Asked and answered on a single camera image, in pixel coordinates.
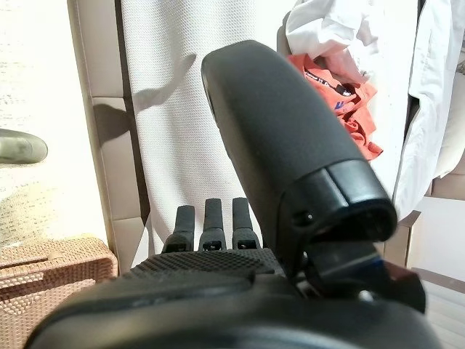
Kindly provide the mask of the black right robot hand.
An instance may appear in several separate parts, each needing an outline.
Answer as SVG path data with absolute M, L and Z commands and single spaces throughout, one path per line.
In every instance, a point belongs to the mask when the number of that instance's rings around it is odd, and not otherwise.
M 370 164 L 282 55 L 242 41 L 204 57 L 211 112 L 245 196 L 225 249 L 215 201 L 163 251 L 77 292 L 27 348 L 439 348 L 419 276 L 382 259 L 397 213 Z

